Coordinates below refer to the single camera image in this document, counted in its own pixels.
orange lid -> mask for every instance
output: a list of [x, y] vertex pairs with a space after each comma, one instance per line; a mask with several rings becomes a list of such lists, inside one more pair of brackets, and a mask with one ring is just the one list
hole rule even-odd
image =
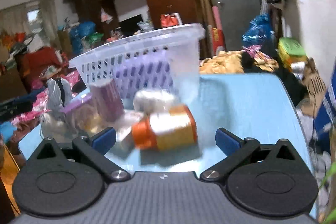
[[155, 136], [149, 125], [148, 118], [132, 125], [132, 136], [135, 146], [140, 149], [156, 147]]

plastic container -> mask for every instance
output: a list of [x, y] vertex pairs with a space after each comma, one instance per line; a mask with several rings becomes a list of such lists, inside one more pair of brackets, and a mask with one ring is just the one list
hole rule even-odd
[[303, 47], [298, 41], [292, 38], [281, 37], [279, 39], [278, 50], [281, 61], [290, 71], [292, 71], [292, 63], [306, 62], [307, 60]]
[[89, 87], [94, 105], [103, 120], [114, 122], [124, 113], [124, 105], [113, 79], [104, 79]]
[[197, 142], [196, 123], [189, 108], [178, 105], [134, 124], [132, 136], [140, 149], [173, 149]]
[[123, 99], [143, 88], [163, 88], [187, 103], [198, 94], [198, 43], [204, 35], [201, 24], [154, 30], [104, 44], [69, 65], [87, 87], [114, 77]]
[[134, 110], [144, 112], [146, 115], [168, 111], [178, 103], [179, 99], [165, 90], [139, 90], [133, 99]]
[[25, 32], [17, 32], [15, 34], [15, 40], [19, 43], [22, 43], [25, 40], [26, 33]]
[[90, 137], [94, 135], [91, 131], [96, 127], [95, 121], [101, 120], [90, 93], [72, 100], [61, 112], [65, 114], [66, 122], [76, 133], [87, 132]]

white plastic basket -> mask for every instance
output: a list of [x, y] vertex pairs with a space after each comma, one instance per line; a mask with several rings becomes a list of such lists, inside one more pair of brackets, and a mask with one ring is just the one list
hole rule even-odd
[[121, 98], [132, 99], [143, 88], [174, 90], [184, 102], [198, 92], [201, 24], [154, 30], [110, 42], [69, 61], [89, 87], [114, 78]]

red cloth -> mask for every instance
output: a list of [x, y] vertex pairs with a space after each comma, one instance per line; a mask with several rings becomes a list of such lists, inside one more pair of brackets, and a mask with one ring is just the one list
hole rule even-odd
[[51, 47], [44, 47], [37, 52], [21, 55], [16, 59], [19, 62], [20, 75], [24, 79], [26, 88], [32, 87], [33, 81], [39, 79], [41, 72], [48, 66], [54, 65], [61, 68], [55, 50]]

blue plastic bag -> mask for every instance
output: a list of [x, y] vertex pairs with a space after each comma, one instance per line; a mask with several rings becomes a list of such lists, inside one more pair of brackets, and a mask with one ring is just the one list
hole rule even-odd
[[272, 41], [272, 27], [269, 22], [269, 15], [256, 16], [251, 22], [247, 32], [241, 37], [243, 46], [263, 45]]
[[79, 26], [72, 28], [69, 32], [72, 52], [75, 55], [79, 55], [82, 53], [83, 45], [81, 41], [81, 36], [79, 34]]
[[96, 32], [96, 24], [91, 21], [83, 22], [77, 28], [80, 38], [87, 37]]

